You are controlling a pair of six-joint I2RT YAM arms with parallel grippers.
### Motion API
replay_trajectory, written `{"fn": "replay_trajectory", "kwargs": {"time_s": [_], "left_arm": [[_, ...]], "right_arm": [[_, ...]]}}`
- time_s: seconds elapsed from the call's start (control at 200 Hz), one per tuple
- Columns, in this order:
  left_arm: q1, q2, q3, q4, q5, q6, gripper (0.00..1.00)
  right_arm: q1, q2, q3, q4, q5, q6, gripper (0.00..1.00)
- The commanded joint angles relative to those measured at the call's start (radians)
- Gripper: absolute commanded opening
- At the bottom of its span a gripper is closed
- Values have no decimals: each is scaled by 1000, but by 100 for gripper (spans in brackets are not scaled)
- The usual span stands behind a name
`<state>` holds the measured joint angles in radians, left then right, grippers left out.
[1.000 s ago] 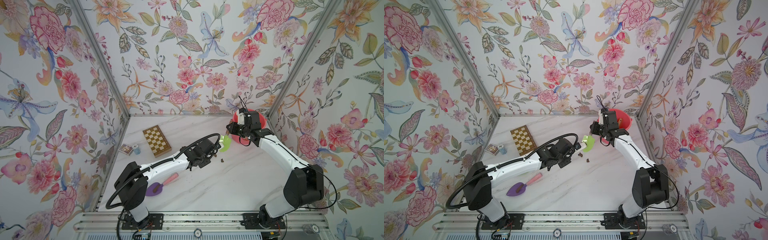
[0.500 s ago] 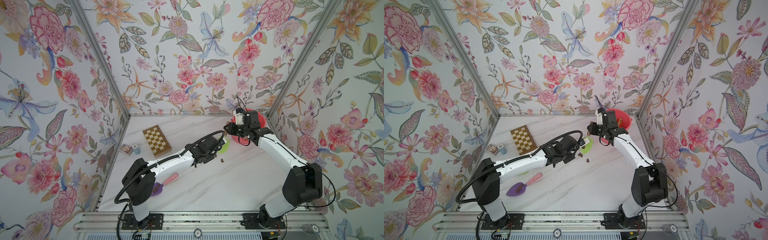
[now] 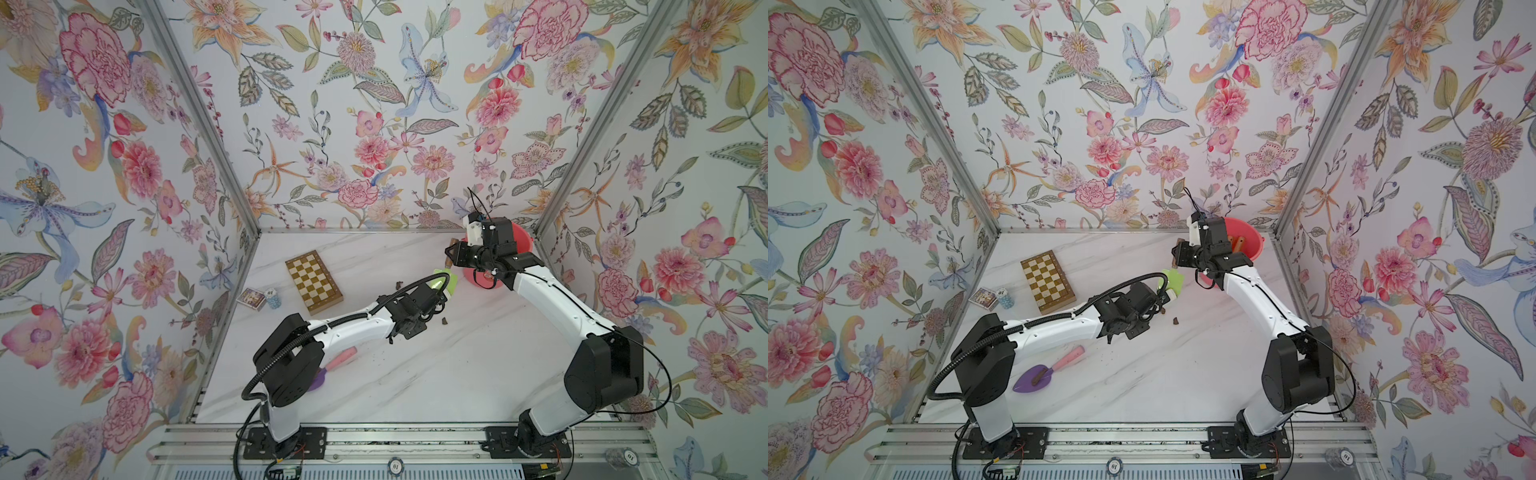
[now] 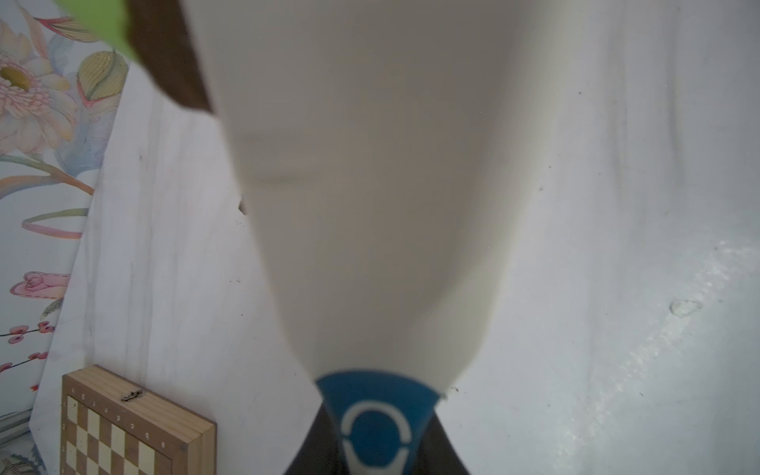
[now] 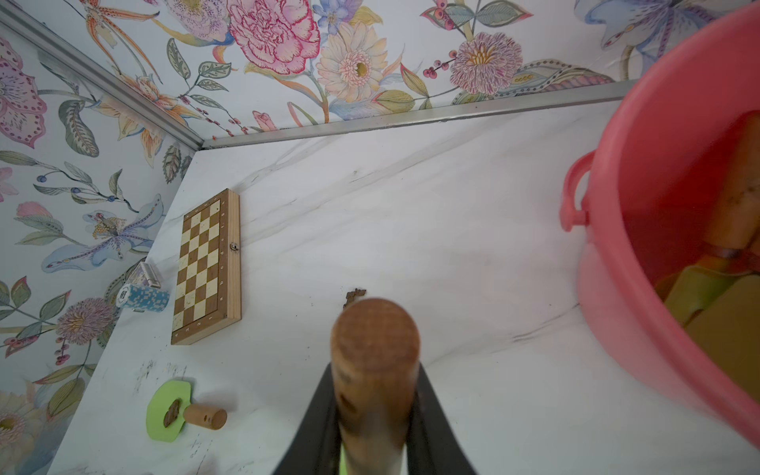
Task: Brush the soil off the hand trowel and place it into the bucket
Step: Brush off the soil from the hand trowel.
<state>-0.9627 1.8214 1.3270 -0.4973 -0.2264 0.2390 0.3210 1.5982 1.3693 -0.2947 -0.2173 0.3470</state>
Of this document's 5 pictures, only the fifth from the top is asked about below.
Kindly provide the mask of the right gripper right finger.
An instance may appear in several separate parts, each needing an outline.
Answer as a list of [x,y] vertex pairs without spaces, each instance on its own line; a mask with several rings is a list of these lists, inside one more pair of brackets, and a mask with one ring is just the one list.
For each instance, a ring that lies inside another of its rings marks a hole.
[[409,475],[476,474],[445,417],[422,365],[411,411],[406,453]]

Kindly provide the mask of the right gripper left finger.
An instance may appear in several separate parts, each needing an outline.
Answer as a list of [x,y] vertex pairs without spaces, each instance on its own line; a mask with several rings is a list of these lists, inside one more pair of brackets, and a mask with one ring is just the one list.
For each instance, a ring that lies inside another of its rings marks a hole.
[[342,438],[332,366],[327,365],[291,445],[274,475],[340,473]]

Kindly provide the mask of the yellow trowel wooden handle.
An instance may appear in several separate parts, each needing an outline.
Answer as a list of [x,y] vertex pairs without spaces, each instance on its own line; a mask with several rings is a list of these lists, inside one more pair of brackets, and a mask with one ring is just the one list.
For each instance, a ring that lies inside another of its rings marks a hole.
[[736,281],[686,331],[734,384],[759,402],[758,274]]

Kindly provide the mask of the pink plastic bucket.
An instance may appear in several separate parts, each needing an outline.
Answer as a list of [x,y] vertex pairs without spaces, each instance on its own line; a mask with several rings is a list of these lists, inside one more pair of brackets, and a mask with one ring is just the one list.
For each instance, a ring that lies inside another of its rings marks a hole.
[[597,150],[568,170],[560,223],[582,227],[578,296],[604,350],[631,376],[759,441],[759,406],[671,316],[655,284],[702,255],[734,124],[759,107],[759,7],[702,29],[629,91]]

